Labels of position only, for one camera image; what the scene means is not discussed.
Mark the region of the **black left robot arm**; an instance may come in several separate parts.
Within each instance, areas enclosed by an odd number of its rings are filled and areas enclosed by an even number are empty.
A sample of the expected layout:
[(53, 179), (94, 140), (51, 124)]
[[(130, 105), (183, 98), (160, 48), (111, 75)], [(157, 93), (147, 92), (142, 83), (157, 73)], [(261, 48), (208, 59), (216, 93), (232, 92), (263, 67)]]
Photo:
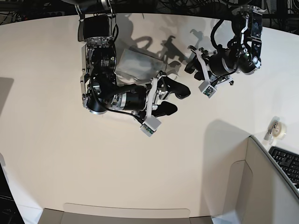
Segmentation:
[(261, 67), (263, 10), (252, 5), (250, 0), (244, 3), (227, 1), (226, 4), (234, 33), (227, 46), (223, 47), (215, 39), (217, 29), (224, 22), (224, 19), (220, 19), (210, 34), (215, 49), (213, 52), (192, 45), (188, 47), (195, 55), (186, 65), (185, 72), (194, 74), (197, 80), (209, 81), (212, 87), (224, 82), (233, 85), (231, 76), (234, 73), (241, 71), (250, 75)]

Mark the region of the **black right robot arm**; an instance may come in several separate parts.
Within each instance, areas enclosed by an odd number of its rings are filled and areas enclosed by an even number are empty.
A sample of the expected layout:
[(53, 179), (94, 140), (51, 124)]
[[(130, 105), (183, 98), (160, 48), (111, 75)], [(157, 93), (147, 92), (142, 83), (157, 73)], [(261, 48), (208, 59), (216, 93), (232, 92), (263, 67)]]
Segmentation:
[(160, 71), (142, 84), (118, 85), (116, 46), (119, 27), (109, 0), (71, 0), (79, 15), (78, 41), (84, 42), (81, 91), (83, 106), (95, 114), (107, 111), (129, 115), (140, 124), (149, 117), (169, 116), (178, 109), (163, 101), (155, 104), (158, 94), (174, 94), (185, 99), (189, 88)]

